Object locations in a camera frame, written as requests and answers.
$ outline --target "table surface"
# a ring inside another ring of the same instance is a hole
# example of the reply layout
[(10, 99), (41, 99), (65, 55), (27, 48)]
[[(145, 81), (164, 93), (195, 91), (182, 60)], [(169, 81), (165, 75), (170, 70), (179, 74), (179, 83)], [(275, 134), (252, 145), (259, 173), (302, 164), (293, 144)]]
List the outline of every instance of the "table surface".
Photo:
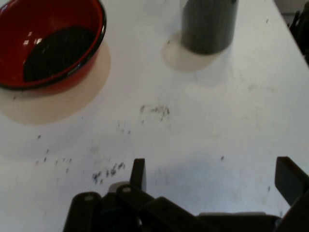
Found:
[(309, 173), (309, 70), (273, 1), (240, 1), (233, 44), (185, 70), (179, 1), (103, 3), (112, 66), (94, 100), (50, 124), (0, 114), (1, 230), (61, 231), (72, 198), (127, 181), (134, 158), (149, 194), (193, 214), (284, 214), (276, 157)]

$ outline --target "bowl rim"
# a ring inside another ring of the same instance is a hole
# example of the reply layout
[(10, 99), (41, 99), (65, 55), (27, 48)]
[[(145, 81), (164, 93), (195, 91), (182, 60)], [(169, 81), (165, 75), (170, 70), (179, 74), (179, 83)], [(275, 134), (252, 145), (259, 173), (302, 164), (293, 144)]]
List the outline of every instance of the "bowl rim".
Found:
[[(3, 6), (0, 7), (0, 10), (5, 7), (6, 5), (10, 4), (11, 1), (5, 3)], [(4, 89), (8, 89), (8, 90), (16, 90), (16, 91), (20, 91), (20, 90), (32, 90), (32, 89), (39, 89), (39, 88), (43, 88), (43, 87), (48, 87), (51, 86), (53, 84), (56, 84), (60, 81), (63, 81), (64, 79), (72, 76), (74, 73), (76, 73), (77, 71), (79, 71), (92, 57), (93, 55), (97, 52), (98, 48), (100, 47), (105, 32), (106, 32), (106, 25), (107, 25), (107, 17), (106, 17), (106, 11), (105, 8), (102, 4), (102, 2), (100, 0), (96, 0), (96, 2), (99, 5), (100, 8), (100, 13), (102, 15), (102, 22), (101, 23), (101, 27), (97, 30), (100, 31), (99, 35), (98, 32), (96, 33), (96, 38), (93, 41), (93, 43), (90, 45), (89, 49), (80, 57), (84, 57), (81, 60), (76, 61), (74, 64), (72, 64), (71, 66), (69, 66), (67, 69), (55, 74), (54, 76), (50, 76), (48, 77), (48, 79), (46, 81), (41, 80), (39, 81), (38, 84), (35, 84), (38, 81), (33, 81), (33, 82), (29, 82), (30, 85), (27, 86), (12, 86), (12, 85), (6, 85), (1, 83), (0, 80), (0, 87), (4, 88)]]

